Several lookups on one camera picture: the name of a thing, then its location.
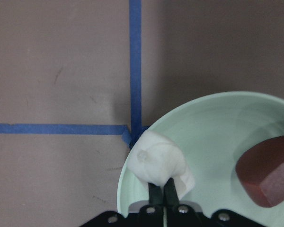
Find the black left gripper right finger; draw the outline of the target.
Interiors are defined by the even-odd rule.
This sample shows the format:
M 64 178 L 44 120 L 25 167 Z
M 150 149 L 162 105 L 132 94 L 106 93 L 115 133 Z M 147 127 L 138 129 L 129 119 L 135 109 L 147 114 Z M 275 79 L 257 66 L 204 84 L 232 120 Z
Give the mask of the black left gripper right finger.
M 163 197 L 165 206 L 176 206 L 179 204 L 178 194 L 173 178 L 168 179 L 163 187 Z

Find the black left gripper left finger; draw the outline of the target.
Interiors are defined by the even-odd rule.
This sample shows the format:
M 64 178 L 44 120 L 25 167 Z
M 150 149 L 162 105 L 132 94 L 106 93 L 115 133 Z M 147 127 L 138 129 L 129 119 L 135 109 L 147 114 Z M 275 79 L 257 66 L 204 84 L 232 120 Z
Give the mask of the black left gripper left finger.
M 161 187 L 148 183 L 149 204 L 162 207 L 164 205 L 164 195 Z

